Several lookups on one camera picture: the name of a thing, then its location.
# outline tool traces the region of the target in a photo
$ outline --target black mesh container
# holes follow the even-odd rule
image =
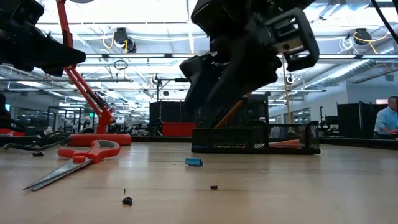
[[[301,148],[276,148],[269,143],[299,139]],[[238,154],[320,154],[318,121],[308,124],[251,123],[245,128],[194,129],[192,152]]]

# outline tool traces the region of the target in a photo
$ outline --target black debris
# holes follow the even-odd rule
[[[35,157],[44,156],[44,154],[41,152],[33,152],[32,155]]]
[[[123,205],[132,205],[132,198],[130,196],[126,197],[125,199],[122,200]]]

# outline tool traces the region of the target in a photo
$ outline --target ceiling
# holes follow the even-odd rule
[[[145,53],[175,53],[175,54],[203,54],[209,51],[209,40],[205,33],[195,24],[190,22],[190,14],[197,0],[95,0],[88,4],[76,4],[67,1],[66,10],[70,30],[73,34],[73,44],[78,50],[88,54],[123,54],[124,50],[113,44],[112,35],[118,27],[125,27],[131,39],[137,46],[137,54]],[[37,27],[44,34],[51,34],[57,41],[62,42],[58,12],[55,0],[37,0],[45,8],[44,15],[37,23]],[[376,49],[380,46],[390,44],[392,38],[387,33],[382,21],[373,7],[366,0],[359,1],[361,4],[342,5],[333,14],[320,19],[320,14],[328,7],[325,1],[316,1],[305,10],[308,20],[311,22],[313,32],[317,38],[321,54],[373,54],[369,44],[356,45],[353,38],[346,39],[348,34],[353,34],[355,28],[367,28]],[[382,8],[387,20],[394,28],[398,15],[393,7]],[[140,108],[147,108],[147,104],[156,99],[156,86],[152,79],[154,75],[160,78],[183,77],[179,65],[185,58],[125,58],[128,67],[118,70],[114,63],[116,58],[92,58],[80,64],[77,70],[85,79],[90,80],[92,88],[117,89],[120,91],[105,92],[104,96],[110,102],[122,103],[124,100],[136,103]],[[313,68],[293,72],[298,84],[304,84],[316,79],[322,73],[338,66],[341,62],[336,60],[324,60]],[[370,70],[360,73],[366,76],[379,70]],[[276,83],[261,88],[262,90],[283,90],[284,70],[277,71],[280,77]],[[3,78],[41,79],[42,87],[11,83],[12,88],[41,88],[41,89],[75,89],[68,83],[68,77],[50,77],[41,70],[32,73],[15,72],[10,68],[0,67],[0,76]],[[375,85],[376,78],[368,84]],[[189,83],[163,82],[163,91],[169,95],[160,93],[162,100],[183,100]],[[47,91],[54,97],[71,102],[80,102],[81,99],[75,91]],[[148,114],[148,109],[141,110],[143,119]]]

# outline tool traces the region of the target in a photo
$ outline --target wooden table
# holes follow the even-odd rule
[[[22,188],[65,162],[56,149],[44,157],[0,151],[0,223],[398,222],[398,152],[322,149],[320,156],[192,154],[189,144],[135,143],[37,192]],[[193,156],[205,165],[186,167]],[[128,195],[131,207],[121,203]]]

